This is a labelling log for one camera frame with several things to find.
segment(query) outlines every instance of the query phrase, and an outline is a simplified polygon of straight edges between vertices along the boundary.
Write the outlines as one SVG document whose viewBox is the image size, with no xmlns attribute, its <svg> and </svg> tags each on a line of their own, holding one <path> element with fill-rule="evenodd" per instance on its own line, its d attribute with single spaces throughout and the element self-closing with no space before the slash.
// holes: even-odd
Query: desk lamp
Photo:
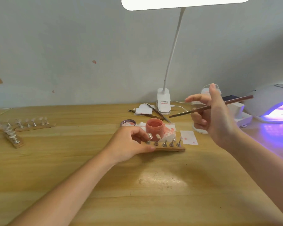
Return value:
<svg viewBox="0 0 283 226">
<path fill-rule="evenodd" d="M 167 9 L 167 8 L 181 8 L 179 20 L 177 24 L 177 29 L 175 33 L 175 38 L 173 46 L 171 49 L 171 54 L 169 62 L 166 68 L 166 75 L 164 77 L 164 86 L 157 90 L 157 107 L 161 114 L 171 113 L 171 99 L 169 90 L 166 88 L 166 80 L 168 77 L 168 72 L 170 64 L 172 61 L 174 49 L 176 46 L 178 33 L 180 30 L 181 20 L 186 7 L 192 6 L 204 6 L 204 5 L 219 5 L 219 4 L 231 4 L 231 3 L 243 3 L 248 0 L 122 0 L 122 5 L 125 9 L 129 11 L 137 10 L 150 10 L 150 9 Z"/>
</svg>

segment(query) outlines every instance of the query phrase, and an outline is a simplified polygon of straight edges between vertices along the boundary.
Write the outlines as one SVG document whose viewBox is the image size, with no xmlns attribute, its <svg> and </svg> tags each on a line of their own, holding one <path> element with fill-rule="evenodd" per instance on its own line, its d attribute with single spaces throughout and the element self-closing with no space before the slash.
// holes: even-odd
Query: uv nail lamp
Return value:
<svg viewBox="0 0 283 226">
<path fill-rule="evenodd" d="M 265 86 L 252 91 L 252 100 L 245 101 L 245 110 L 265 123 L 283 123 L 283 84 Z"/>
</svg>

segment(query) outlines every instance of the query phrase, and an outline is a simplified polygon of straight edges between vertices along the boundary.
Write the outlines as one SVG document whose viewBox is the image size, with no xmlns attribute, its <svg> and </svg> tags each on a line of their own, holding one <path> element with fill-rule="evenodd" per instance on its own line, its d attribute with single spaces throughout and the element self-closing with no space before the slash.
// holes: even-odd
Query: left hand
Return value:
<svg viewBox="0 0 283 226">
<path fill-rule="evenodd" d="M 140 144 L 148 140 L 148 134 L 140 127 L 120 127 L 103 151 L 111 156 L 114 163 L 119 163 L 132 158 L 136 154 L 155 151 L 154 146 Z"/>
</svg>

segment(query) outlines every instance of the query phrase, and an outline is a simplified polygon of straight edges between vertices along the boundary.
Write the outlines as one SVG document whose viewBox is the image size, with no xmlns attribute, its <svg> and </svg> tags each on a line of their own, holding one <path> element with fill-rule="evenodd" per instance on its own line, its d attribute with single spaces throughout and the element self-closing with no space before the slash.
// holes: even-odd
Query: wooden desk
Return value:
<svg viewBox="0 0 283 226">
<path fill-rule="evenodd" d="M 0 226 L 99 152 L 122 120 L 147 121 L 127 112 L 136 106 L 29 107 L 0 115 L 57 123 L 20 133 L 25 146 L 19 149 L 0 133 Z M 178 136 L 192 130 L 189 116 L 171 121 Z M 283 225 L 283 214 L 242 167 L 208 135 L 195 135 L 199 145 L 186 145 L 186 152 L 138 155 L 113 167 L 71 225 Z"/>
</svg>

